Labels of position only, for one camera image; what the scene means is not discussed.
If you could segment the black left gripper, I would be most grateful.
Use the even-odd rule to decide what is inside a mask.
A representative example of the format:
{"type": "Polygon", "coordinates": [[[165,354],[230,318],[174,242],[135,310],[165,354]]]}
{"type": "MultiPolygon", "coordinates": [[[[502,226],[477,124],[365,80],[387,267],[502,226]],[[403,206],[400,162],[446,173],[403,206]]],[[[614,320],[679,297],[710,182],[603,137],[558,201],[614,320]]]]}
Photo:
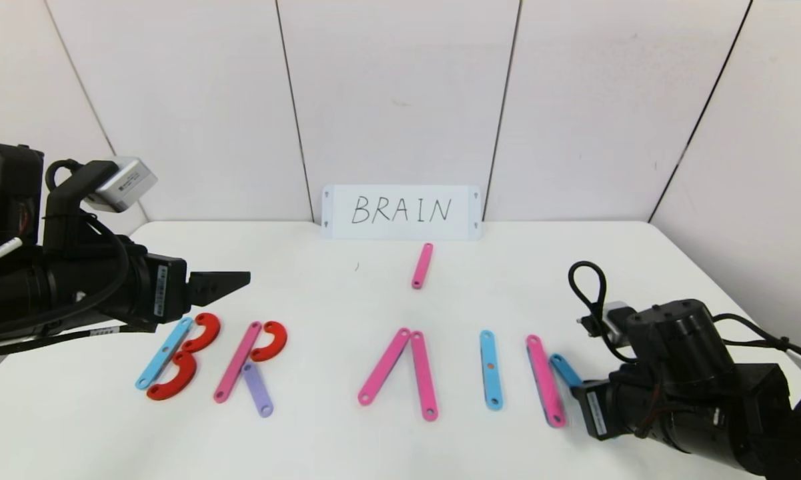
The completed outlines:
{"type": "MultiPolygon", "coordinates": [[[[61,262],[51,269],[56,307],[72,305],[103,291],[117,277],[116,257],[61,262]]],[[[129,258],[128,271],[110,297],[60,325],[94,325],[111,320],[158,325],[178,320],[189,306],[206,307],[251,282],[250,271],[193,271],[184,259],[156,254],[129,258]]]]}

